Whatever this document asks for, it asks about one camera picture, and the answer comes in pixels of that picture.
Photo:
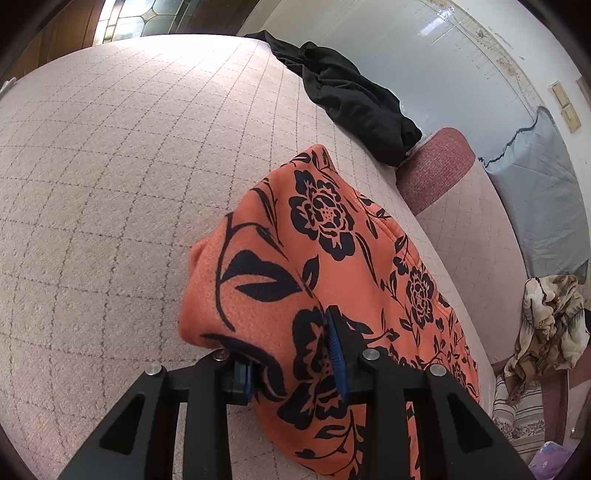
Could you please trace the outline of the black crumpled garment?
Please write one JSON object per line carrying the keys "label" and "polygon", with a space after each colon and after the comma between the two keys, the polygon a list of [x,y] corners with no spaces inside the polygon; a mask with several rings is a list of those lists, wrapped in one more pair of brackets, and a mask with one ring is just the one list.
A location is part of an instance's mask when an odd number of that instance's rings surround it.
{"label": "black crumpled garment", "polygon": [[403,114],[398,97],[363,76],[338,51],[313,42],[297,47],[266,30],[249,37],[266,42],[276,59],[301,77],[311,101],[378,162],[400,167],[422,139],[422,131]]}

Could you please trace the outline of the pink quilted bed cover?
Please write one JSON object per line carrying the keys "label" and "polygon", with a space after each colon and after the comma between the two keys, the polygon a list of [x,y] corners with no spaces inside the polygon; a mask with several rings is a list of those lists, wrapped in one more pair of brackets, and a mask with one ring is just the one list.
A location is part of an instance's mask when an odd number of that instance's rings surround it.
{"label": "pink quilted bed cover", "polygon": [[[171,35],[84,49],[1,101],[1,425],[28,471],[55,479],[151,362],[190,365],[179,314],[193,246],[270,172],[315,145],[416,246],[484,351],[391,167],[308,99],[259,40]],[[283,454],[252,407],[232,411],[238,476],[324,476]]]}

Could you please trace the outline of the wooden wall frame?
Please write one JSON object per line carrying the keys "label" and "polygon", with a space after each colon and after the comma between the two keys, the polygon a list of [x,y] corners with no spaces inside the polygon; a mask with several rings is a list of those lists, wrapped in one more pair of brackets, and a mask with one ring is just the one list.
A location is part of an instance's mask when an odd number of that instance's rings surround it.
{"label": "wooden wall frame", "polygon": [[580,77],[577,80],[577,85],[579,86],[587,104],[591,108],[591,89],[589,88],[586,80],[583,77]]}

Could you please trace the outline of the orange black floral garment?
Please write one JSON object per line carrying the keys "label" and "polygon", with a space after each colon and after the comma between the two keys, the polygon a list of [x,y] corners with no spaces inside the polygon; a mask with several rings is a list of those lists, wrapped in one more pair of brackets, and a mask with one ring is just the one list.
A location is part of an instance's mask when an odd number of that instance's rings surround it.
{"label": "orange black floral garment", "polygon": [[283,454],[356,479],[366,410],[339,395],[334,319],[400,365],[445,366],[478,395],[461,322],[416,246],[315,145],[270,172],[193,246],[178,328],[190,344],[252,358],[254,409]]}

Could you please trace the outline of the beige wall switch plate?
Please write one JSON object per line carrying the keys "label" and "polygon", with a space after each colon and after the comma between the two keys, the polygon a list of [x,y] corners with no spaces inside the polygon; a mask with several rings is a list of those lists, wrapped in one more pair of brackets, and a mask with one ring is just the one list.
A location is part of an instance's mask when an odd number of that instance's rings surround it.
{"label": "beige wall switch plate", "polygon": [[567,124],[569,131],[571,133],[576,132],[581,128],[581,122],[562,84],[560,82],[553,83],[551,85],[551,91],[559,103],[561,116]]}

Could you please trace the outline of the pink headboard cushion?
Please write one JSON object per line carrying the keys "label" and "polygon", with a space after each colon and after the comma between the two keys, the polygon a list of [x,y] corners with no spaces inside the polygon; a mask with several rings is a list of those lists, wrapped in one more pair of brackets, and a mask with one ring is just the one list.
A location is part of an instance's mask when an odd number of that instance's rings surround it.
{"label": "pink headboard cushion", "polygon": [[435,248],[484,351],[486,386],[514,351],[525,264],[496,190],[464,135],[443,128],[397,173],[397,188]]}

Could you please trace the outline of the striped floral pillow front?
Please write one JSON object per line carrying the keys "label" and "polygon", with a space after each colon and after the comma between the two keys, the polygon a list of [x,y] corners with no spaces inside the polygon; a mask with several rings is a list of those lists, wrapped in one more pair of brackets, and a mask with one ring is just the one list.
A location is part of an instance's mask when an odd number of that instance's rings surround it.
{"label": "striped floral pillow front", "polygon": [[510,405],[508,399],[506,383],[502,376],[497,376],[493,421],[528,464],[545,442],[541,384],[538,381],[530,384],[516,405]]}

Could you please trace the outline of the brown beige floral blanket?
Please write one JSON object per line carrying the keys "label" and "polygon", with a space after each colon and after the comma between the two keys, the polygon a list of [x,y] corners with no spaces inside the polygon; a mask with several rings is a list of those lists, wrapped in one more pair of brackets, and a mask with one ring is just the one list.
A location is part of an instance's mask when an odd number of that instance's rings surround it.
{"label": "brown beige floral blanket", "polygon": [[574,368],[589,340],[582,286],[577,277],[528,279],[515,352],[504,366],[507,403],[518,404],[530,384],[546,372]]}

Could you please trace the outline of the stained glass window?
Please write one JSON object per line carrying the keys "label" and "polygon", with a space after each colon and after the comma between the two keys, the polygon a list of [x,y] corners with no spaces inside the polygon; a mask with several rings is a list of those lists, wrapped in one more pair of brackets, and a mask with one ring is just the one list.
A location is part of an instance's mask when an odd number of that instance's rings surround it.
{"label": "stained glass window", "polygon": [[92,45],[184,33],[200,4],[197,0],[106,0]]}

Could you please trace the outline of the purple patterned cloth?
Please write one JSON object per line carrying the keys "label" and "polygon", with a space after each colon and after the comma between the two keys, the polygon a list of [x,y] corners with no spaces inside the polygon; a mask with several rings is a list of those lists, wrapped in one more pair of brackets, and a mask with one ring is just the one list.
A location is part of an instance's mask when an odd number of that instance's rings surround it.
{"label": "purple patterned cloth", "polygon": [[529,468],[536,480],[553,480],[572,454],[572,450],[548,441],[536,452],[529,463]]}

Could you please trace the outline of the grey bed sheet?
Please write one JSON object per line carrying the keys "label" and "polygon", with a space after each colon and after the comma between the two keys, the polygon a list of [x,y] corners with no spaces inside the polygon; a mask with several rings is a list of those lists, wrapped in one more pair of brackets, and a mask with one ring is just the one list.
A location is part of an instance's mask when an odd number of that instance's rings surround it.
{"label": "grey bed sheet", "polygon": [[480,158],[507,212],[530,277],[587,281],[589,226],[567,147],[547,108],[501,154]]}

